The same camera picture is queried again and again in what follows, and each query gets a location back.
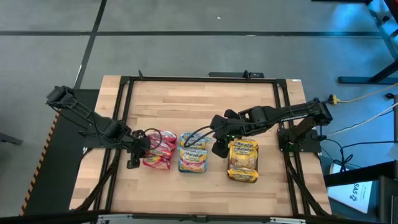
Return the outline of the white printed sign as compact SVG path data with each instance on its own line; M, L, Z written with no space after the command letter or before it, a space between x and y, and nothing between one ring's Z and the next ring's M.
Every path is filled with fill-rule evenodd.
M327 188L328 197L359 212L367 213L373 182L337 185Z

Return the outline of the red Maruchan beef ramen pack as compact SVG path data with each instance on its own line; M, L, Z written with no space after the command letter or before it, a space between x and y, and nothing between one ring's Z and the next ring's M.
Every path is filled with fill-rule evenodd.
M148 151L149 154L160 156L166 159L170 159L173 156L173 151L168 151L166 149L152 149Z
M152 149L166 149L168 151L173 151L175 149L175 145L173 143L162 141L159 142L157 139L150 140L150 148Z
M175 142L177 139L177 136L170 131L154 131L149 135L149 137L152 139L161 139L162 141L171 143Z
M149 166L160 170L169 170L170 161L158 155L150 154L143 158L143 163L145 166Z

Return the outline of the grey stand leg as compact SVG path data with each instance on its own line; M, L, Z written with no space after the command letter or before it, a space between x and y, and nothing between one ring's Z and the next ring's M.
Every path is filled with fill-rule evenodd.
M4 133L0 133L0 142L7 142L13 145L20 146L23 143L23 140L9 136Z

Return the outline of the black mounting bar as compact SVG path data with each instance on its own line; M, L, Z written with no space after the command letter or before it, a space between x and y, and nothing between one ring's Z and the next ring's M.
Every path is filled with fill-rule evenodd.
M208 74L209 77L218 77L218 78L265 78L263 73L259 72L249 72L245 70L244 72L210 72Z

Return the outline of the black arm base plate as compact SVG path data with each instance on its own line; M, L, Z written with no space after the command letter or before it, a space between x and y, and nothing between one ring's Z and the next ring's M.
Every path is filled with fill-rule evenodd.
M117 142L112 139L86 136L84 146L87 148L118 148L123 146L123 142Z
M321 152L318 133L311 129L303 136L294 137L291 129L278 129L279 149L283 152Z

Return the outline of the black hazard striped mat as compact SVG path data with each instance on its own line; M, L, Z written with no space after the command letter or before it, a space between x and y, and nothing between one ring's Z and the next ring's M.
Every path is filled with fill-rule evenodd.
M78 134L88 123L70 110L52 119L20 215L63 213L69 210L85 138Z

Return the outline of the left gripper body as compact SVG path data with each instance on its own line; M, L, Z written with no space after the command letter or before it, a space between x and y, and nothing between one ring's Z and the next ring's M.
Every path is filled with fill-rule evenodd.
M134 139L131 152L134 154L145 154L150 150L150 138L143 130L133 131L131 137Z

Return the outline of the blue Maruchan beef ramen pack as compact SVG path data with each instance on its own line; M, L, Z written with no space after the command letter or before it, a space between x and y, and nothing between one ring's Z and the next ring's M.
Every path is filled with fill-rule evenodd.
M196 141L198 138L200 138L199 142L209 142L211 139L207 136L204 136L201 133L195 133L193 134L192 132L187 132L183 133L180 135L180 140L185 141L188 139L189 142Z
M207 170L208 152L201 149L178 148L180 172L204 173Z
M198 150L205 150L206 149L206 141L201 140L196 142L195 144L192 144L191 146L185 147L185 140L180 141L180 147L183 149L198 149Z

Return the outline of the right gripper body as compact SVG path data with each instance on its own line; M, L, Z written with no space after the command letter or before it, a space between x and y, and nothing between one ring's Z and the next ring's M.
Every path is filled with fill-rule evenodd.
M214 131L213 138L217 140L226 139L228 136L236 138L244 136L244 126L251 121L247 118L225 118L214 115L210 123L210 128Z

